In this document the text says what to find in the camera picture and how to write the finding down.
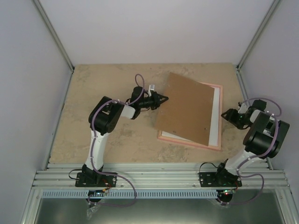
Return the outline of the brown backing board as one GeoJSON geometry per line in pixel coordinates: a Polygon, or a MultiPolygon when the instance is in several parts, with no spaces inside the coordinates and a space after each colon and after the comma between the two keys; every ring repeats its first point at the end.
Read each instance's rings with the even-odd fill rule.
{"type": "Polygon", "coordinates": [[[164,95],[169,99],[158,109],[155,128],[209,145],[214,88],[170,73],[164,95]]]}

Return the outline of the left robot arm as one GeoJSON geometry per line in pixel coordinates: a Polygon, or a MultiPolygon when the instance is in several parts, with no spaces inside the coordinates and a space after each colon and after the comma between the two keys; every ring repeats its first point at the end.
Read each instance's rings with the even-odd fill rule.
{"type": "Polygon", "coordinates": [[[115,187],[117,173],[103,171],[103,157],[110,133],[115,129],[120,117],[136,119],[142,109],[156,110],[169,98],[141,86],[133,89],[131,97],[125,102],[104,96],[89,115],[91,144],[88,157],[77,174],[76,187],[115,187]]]}

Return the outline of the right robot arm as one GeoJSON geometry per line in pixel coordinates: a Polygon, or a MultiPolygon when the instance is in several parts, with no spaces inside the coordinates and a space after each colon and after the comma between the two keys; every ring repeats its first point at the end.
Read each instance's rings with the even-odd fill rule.
{"type": "Polygon", "coordinates": [[[285,140],[290,124],[279,120],[281,107],[267,98],[252,98],[238,103],[238,109],[229,109],[221,117],[239,130],[248,129],[242,144],[244,149],[217,168],[214,180],[219,186],[237,186],[245,176],[241,172],[248,165],[275,157],[285,140]]]}

